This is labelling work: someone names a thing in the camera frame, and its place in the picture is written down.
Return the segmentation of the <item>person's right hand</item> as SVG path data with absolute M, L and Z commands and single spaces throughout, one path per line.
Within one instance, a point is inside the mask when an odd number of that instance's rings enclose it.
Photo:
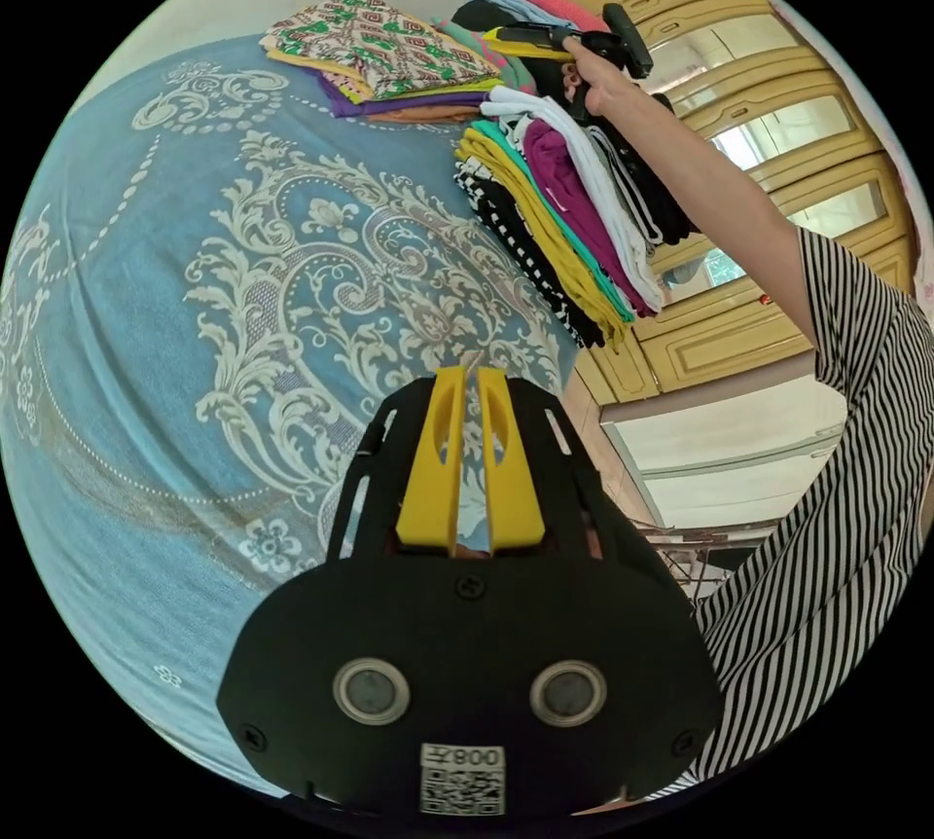
M 561 67 L 565 97 L 574 100 L 580 93 L 592 116 L 609 118 L 629 100 L 642 95 L 624 72 L 584 47 L 578 38 L 568 36 L 562 46 L 571 57 Z

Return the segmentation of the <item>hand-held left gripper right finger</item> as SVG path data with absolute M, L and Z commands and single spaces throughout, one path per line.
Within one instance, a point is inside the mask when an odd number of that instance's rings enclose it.
M 537 547 L 545 522 L 526 457 L 505 373 L 477 374 L 482 411 L 486 521 L 489 551 L 506 555 Z

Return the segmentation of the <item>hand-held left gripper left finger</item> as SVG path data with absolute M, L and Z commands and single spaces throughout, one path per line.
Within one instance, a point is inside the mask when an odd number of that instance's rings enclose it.
M 402 499 L 396 535 L 416 551 L 454 551 L 462 468 L 466 373 L 438 370 L 421 425 Z

